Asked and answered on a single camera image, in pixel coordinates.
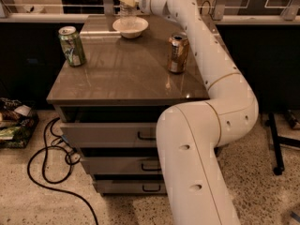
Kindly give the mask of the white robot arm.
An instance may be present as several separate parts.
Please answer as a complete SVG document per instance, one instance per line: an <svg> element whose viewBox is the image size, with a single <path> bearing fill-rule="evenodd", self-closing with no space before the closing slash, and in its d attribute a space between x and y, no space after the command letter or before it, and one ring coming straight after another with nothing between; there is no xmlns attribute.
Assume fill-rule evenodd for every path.
<svg viewBox="0 0 300 225"><path fill-rule="evenodd" d="M258 102L200 15L196 0L120 0L178 23L209 98L176 104L157 121L157 150L175 225L241 225L218 166L215 148L244 137Z"/></svg>

